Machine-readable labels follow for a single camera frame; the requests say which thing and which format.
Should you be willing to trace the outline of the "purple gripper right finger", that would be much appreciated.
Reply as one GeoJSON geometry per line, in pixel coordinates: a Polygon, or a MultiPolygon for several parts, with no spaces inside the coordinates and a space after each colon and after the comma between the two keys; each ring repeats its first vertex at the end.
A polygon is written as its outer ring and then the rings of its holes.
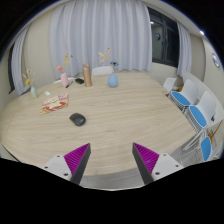
{"type": "Polygon", "coordinates": [[[145,185],[183,168],[183,166],[169,154],[158,154],[137,143],[133,144],[132,153],[145,185]]]}

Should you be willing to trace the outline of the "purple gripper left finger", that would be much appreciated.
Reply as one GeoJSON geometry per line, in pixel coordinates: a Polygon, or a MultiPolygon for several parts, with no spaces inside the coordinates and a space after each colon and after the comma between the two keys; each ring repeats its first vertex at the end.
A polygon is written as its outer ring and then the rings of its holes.
{"type": "Polygon", "coordinates": [[[43,166],[43,169],[79,185],[90,154],[91,147],[87,143],[66,155],[55,155],[43,166]]]}

